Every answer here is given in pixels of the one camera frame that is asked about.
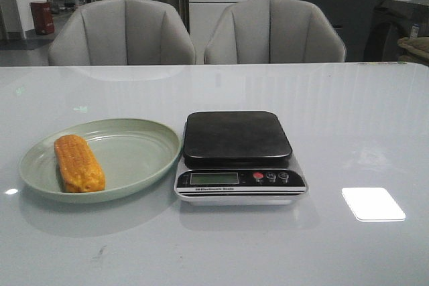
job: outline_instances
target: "chair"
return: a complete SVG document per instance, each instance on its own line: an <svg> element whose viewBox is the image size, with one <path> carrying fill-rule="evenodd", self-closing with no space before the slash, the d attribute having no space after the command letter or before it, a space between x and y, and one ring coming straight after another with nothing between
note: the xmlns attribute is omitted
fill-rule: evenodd
<svg viewBox="0 0 429 286"><path fill-rule="evenodd" d="M79 7L52 42L49 65L195 64L176 9L151 0L102 0Z"/></svg>
<svg viewBox="0 0 429 286"><path fill-rule="evenodd" d="M248 0L223 11L204 50L205 64L344 62L345 45L314 4Z"/></svg>

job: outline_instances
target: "oval plate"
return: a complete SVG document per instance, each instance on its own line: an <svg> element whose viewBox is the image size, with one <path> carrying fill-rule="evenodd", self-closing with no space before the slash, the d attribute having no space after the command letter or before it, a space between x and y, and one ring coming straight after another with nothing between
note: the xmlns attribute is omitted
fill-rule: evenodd
<svg viewBox="0 0 429 286"><path fill-rule="evenodd" d="M88 141L106 176L99 192L63 192L54 142L65 134ZM34 145L19 163L24 182L42 196L68 203L95 203L134 194L158 181L171 168L181 149L169 127L140 119L108 119L76 125Z"/></svg>

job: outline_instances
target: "yellow corn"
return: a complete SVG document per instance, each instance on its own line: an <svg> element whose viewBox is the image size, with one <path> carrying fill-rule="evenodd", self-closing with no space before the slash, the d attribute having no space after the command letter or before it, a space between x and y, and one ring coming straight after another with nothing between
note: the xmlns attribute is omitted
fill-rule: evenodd
<svg viewBox="0 0 429 286"><path fill-rule="evenodd" d="M103 169L85 139L74 134L64 135L55 141L54 148L67 192L105 189Z"/></svg>

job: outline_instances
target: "white table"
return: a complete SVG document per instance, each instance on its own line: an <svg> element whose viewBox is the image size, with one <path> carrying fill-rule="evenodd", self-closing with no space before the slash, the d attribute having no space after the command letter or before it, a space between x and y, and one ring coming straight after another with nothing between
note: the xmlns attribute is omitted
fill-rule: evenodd
<svg viewBox="0 0 429 286"><path fill-rule="evenodd" d="M310 187L289 206L194 207L158 184L102 204L30 191L18 163L97 119L182 132L195 111L271 111ZM427 285L429 72L416 64L0 68L2 285ZM406 214L358 221L343 188Z"/></svg>

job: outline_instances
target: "kitchen scale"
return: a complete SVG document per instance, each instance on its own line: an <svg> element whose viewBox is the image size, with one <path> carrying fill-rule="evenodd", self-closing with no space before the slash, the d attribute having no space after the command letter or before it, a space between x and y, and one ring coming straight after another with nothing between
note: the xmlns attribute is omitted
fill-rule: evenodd
<svg viewBox="0 0 429 286"><path fill-rule="evenodd" d="M174 191L203 205L289 204L308 190L278 118L265 111L188 116Z"/></svg>

